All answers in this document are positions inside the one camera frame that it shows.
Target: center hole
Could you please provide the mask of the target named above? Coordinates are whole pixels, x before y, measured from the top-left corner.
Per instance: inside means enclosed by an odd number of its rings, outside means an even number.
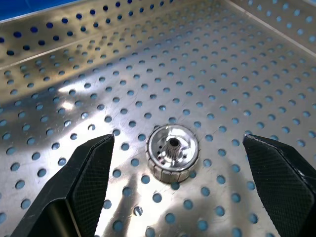
[[[169,143],[170,143],[170,145],[172,145],[173,147],[177,147],[177,146],[180,144],[179,140],[176,139],[176,138],[170,138],[170,139],[169,139]]]

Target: perforated metal tray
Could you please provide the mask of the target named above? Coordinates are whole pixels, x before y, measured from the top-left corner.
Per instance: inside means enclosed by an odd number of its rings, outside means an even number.
[[[0,236],[79,144],[111,132],[96,236],[279,236],[241,139],[278,139],[316,167],[315,12],[283,0],[90,0],[1,22]],[[166,123],[201,147],[180,184],[147,166],[146,139]]]

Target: textured gripper pad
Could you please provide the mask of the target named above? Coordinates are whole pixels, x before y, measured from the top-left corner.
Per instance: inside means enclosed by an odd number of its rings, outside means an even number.
[[[71,207],[82,237],[93,237],[109,179],[114,138],[94,148],[71,196]]]
[[[245,135],[243,144],[259,197],[281,237],[315,236],[315,170],[286,144],[253,135]]]

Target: blue surface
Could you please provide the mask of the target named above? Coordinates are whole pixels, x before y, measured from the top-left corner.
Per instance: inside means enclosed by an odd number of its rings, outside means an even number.
[[[0,0],[0,20],[62,5],[76,0]]]

